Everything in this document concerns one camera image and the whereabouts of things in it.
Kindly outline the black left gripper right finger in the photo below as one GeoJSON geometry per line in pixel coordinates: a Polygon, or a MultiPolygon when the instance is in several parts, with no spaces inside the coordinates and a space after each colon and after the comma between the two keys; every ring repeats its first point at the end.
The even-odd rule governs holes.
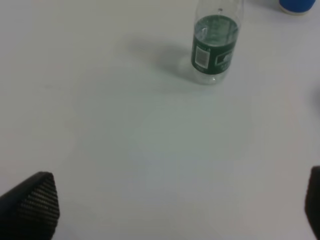
{"type": "Polygon", "coordinates": [[[320,167],[313,166],[308,181],[304,211],[317,240],[320,239],[320,167]]]}

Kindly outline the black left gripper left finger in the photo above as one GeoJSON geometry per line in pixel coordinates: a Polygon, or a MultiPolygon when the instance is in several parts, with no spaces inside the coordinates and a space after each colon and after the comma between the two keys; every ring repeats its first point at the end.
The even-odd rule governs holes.
{"type": "Polygon", "coordinates": [[[54,175],[40,171],[0,196],[2,240],[51,240],[60,218],[54,175]]]}

